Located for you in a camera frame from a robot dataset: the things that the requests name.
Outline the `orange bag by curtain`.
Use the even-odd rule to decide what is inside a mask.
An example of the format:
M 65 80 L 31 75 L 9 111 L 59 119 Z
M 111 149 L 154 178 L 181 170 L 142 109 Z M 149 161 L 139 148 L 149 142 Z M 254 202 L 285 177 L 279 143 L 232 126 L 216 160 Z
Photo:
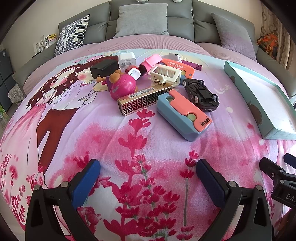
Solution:
M 256 40 L 256 43 L 260 49 L 262 49 L 273 59 L 276 59 L 278 52 L 278 36 L 275 33 L 269 33 L 261 36 Z

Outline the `black toy car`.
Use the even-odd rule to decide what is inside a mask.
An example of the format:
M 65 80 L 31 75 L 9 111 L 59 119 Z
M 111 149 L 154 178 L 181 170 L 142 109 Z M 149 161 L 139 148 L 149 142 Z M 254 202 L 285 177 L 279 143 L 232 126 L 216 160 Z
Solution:
M 205 86 L 204 80 L 186 78 L 183 86 L 189 100 L 205 113 L 213 112 L 220 105 L 219 97 Z

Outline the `light grey pillow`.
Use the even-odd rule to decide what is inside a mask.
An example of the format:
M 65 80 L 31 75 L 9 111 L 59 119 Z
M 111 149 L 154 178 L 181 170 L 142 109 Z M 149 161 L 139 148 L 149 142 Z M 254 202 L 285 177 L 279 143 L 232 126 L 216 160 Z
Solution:
M 167 10 L 167 3 L 120 6 L 114 37 L 149 34 L 167 36 Z

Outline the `patterned black white pillow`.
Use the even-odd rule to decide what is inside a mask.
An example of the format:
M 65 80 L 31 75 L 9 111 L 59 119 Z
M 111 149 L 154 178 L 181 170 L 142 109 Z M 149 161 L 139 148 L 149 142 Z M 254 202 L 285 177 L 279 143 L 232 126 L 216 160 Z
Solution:
M 55 57 L 83 45 L 90 15 L 86 15 L 62 28 L 55 48 Z

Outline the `blue orange inaer box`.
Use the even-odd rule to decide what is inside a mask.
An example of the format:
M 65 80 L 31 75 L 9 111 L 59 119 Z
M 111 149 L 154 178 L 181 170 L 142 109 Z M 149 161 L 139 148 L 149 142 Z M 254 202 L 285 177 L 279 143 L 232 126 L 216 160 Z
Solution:
M 174 89 L 158 97 L 157 111 L 189 142 L 212 124 L 210 117 Z

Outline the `white magazine rack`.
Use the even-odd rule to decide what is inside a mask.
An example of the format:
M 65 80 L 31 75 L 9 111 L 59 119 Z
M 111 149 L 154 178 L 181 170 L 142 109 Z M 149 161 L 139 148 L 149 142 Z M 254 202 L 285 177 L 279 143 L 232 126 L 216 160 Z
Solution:
M 57 42 L 57 34 L 50 34 L 48 36 L 43 35 L 40 40 L 37 42 L 34 42 L 33 47 L 34 47 L 34 53 L 38 54 L 45 49 L 49 48 L 52 46 L 55 42 Z

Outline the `pink dog toy figure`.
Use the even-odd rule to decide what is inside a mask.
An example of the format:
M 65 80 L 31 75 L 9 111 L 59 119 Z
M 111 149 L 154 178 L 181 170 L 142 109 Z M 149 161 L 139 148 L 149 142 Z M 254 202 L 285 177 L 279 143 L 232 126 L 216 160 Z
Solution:
M 123 73 L 121 70 L 116 70 L 107 77 L 97 77 L 97 83 L 94 85 L 93 90 L 105 91 L 107 80 L 111 84 L 110 95 L 114 100 L 138 91 L 136 80 L 131 75 Z

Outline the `gold patterned long box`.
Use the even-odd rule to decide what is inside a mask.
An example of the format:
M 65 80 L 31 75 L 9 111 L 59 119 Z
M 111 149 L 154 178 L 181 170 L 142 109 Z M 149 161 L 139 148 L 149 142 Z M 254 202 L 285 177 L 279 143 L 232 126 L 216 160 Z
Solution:
M 140 109 L 155 104 L 161 94 L 168 93 L 172 88 L 169 84 L 156 84 L 133 94 L 126 95 L 117 100 L 119 110 L 123 116 L 136 113 Z

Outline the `dark grey cabinet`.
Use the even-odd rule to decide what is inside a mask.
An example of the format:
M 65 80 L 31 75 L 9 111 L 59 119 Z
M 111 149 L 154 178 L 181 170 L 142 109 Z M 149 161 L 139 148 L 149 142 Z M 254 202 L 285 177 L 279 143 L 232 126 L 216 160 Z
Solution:
M 0 61 L 0 102 L 4 111 L 8 111 L 13 104 L 8 97 L 8 93 L 16 85 L 16 82 L 13 79 L 14 72 L 11 65 L 10 56 L 7 54 L 6 49 L 1 51 Z

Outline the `pink watch band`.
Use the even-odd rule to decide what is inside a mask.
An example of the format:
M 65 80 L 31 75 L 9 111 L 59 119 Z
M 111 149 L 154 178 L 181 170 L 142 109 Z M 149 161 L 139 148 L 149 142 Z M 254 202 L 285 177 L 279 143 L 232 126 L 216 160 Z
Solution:
M 138 66 L 140 75 L 143 76 L 147 74 L 154 66 L 163 61 L 162 57 L 159 54 L 153 54 L 150 57 L 144 59 L 144 61 Z

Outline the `cream plastic clip holder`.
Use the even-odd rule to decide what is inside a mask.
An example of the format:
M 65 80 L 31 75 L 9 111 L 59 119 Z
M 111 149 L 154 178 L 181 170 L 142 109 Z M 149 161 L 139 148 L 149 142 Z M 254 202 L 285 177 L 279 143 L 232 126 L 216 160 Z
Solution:
M 158 84 L 168 84 L 172 87 L 177 87 L 180 84 L 182 71 L 176 68 L 156 64 L 149 72 L 152 82 Z

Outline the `black small box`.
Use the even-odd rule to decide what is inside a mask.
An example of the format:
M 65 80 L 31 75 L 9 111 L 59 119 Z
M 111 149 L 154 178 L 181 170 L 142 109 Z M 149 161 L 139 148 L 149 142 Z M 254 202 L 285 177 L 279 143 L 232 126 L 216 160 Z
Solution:
M 118 68 L 118 61 L 105 59 L 90 68 L 93 79 L 110 76 Z

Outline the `purple grey pillow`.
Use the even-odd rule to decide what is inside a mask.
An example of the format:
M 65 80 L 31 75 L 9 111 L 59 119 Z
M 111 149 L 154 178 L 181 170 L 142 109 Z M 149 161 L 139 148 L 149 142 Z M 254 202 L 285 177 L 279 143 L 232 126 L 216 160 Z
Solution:
M 215 13 L 211 15 L 215 21 L 222 47 L 256 61 L 254 47 L 246 28 Z

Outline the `beige patterned curtain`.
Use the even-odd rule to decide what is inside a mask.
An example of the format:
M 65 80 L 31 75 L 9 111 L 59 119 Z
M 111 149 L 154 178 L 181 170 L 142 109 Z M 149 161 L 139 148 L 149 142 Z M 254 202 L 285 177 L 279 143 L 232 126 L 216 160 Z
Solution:
M 274 59 L 285 69 L 291 70 L 295 58 L 295 43 L 278 17 L 265 4 L 262 3 L 261 6 L 261 35 L 274 34 L 277 37 L 277 52 Z

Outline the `red white tube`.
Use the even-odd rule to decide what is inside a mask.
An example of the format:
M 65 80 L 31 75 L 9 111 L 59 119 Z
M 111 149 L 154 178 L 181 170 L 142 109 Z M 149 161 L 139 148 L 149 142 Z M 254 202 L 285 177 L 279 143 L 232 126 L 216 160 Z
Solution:
M 137 66 L 135 65 L 130 65 L 125 68 L 126 74 L 130 75 L 133 77 L 135 80 L 138 80 L 141 77 L 141 73 Z

